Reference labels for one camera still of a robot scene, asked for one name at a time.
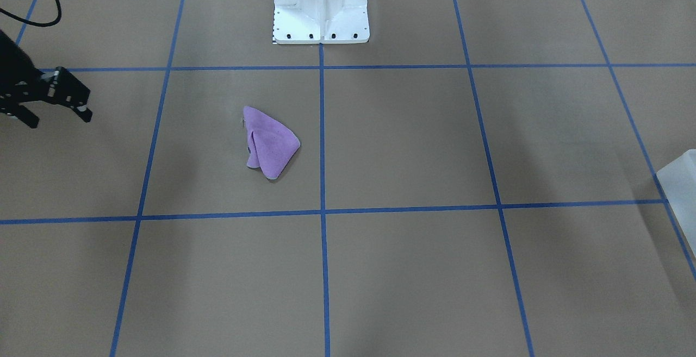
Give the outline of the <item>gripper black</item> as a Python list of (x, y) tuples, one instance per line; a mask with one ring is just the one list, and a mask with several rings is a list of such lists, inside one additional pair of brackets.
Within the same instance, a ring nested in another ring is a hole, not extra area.
[[(92, 110), (87, 107), (90, 89), (77, 79), (67, 68), (56, 67), (53, 75), (38, 70), (30, 57), (1, 30), (1, 82), (3, 90), (20, 82), (27, 84), (46, 83), (52, 80), (52, 103), (71, 109), (83, 122), (92, 119)], [(27, 107), (8, 107), (8, 115), (15, 117), (28, 127), (35, 129), (40, 121)]]

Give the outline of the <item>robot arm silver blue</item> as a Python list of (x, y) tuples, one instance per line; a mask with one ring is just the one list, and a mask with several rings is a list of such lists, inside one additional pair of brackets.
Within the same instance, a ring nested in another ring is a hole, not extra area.
[[(55, 20), (35, 22), (19, 17), (7, 10), (3, 15), (28, 26), (47, 28), (57, 25), (62, 19), (60, 0), (54, 0), (57, 8)], [(89, 123), (92, 111), (88, 107), (90, 89), (77, 79), (67, 68), (59, 66), (43, 72), (5, 32), (1, 32), (1, 110), (2, 114), (15, 118), (35, 129), (39, 117), (25, 104), (45, 102), (72, 110), (83, 122)]]

